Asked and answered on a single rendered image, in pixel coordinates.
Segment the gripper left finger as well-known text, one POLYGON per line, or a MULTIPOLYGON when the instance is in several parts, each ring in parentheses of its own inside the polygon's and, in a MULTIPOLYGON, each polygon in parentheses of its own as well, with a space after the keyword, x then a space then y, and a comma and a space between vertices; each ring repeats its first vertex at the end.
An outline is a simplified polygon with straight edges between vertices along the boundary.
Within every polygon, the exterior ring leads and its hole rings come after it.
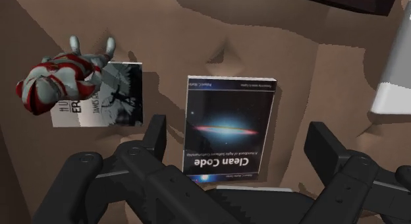
POLYGON ((32 224, 98 224, 108 204, 122 200, 144 224, 239 224, 182 171, 163 164, 166 145, 166 116, 154 115, 143 140, 123 142, 111 157, 71 155, 32 224))

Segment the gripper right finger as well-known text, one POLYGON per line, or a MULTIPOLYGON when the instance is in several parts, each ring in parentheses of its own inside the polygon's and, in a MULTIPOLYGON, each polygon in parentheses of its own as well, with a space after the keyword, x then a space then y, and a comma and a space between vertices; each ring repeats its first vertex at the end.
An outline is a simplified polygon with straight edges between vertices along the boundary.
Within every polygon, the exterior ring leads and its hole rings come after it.
POLYGON ((411 224, 411 165, 395 172, 346 149, 323 122, 309 124, 304 153, 324 185, 299 224, 357 224, 363 211, 411 224))

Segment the black and white book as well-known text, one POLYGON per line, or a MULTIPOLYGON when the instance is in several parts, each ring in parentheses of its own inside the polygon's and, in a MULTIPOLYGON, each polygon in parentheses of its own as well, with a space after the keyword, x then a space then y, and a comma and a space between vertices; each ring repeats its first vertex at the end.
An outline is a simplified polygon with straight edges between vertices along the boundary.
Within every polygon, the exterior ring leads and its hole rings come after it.
POLYGON ((142 126, 142 64, 111 61, 102 69, 100 91, 83 101, 60 101, 53 127, 142 126))

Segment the dark galaxy cover book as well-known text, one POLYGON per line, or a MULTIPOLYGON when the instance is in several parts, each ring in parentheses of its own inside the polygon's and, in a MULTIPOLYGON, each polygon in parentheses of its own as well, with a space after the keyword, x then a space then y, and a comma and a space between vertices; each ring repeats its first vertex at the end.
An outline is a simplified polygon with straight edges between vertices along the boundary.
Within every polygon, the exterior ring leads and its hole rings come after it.
POLYGON ((198 183, 256 179, 274 78, 189 76, 182 172, 198 183))

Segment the white box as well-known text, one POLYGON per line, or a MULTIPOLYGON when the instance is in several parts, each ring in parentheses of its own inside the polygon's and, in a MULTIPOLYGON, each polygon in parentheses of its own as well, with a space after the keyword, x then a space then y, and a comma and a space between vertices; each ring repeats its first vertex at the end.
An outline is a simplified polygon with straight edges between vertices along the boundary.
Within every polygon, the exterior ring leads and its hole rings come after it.
POLYGON ((411 0, 405 6, 370 111, 380 115, 411 115, 411 0))

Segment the red and silver hero figure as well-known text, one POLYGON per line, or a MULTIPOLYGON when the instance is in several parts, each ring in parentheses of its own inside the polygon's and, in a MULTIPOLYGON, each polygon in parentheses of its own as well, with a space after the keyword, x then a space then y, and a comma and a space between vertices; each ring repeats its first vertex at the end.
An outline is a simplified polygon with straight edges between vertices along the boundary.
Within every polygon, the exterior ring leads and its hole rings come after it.
POLYGON ((87 100, 99 91, 101 70, 114 56, 115 39, 107 38, 100 54, 82 54, 77 36, 71 36, 69 43, 70 52, 44 57, 16 84, 17 96, 33 115, 47 113, 59 101, 87 100))

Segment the brown sofa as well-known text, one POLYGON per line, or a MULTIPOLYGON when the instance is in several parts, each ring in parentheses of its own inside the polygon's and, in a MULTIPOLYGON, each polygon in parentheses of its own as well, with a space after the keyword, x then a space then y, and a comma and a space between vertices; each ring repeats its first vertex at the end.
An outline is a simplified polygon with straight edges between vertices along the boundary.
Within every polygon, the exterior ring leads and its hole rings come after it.
POLYGON ((411 117, 369 112, 406 2, 375 16, 307 0, 0 0, 0 224, 31 224, 68 156, 106 157, 144 133, 53 128, 49 115, 25 110, 16 83, 42 57, 68 50, 72 35, 84 53, 101 51, 113 36, 116 60, 142 62, 144 116, 167 117, 167 164, 182 165, 189 75, 277 79, 252 186, 320 193, 303 152, 310 121, 388 170, 411 164, 411 117))

